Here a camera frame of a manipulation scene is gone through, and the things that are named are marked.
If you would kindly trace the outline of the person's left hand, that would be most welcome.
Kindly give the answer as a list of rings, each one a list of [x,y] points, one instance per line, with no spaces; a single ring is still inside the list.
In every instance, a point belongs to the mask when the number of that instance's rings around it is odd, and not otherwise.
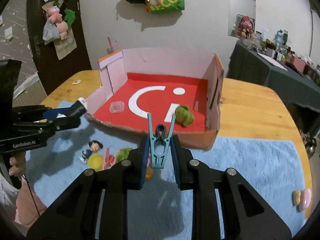
[[[10,158],[9,162],[11,165],[9,169],[10,176],[17,177],[25,173],[25,165],[26,165],[25,152],[16,153]]]

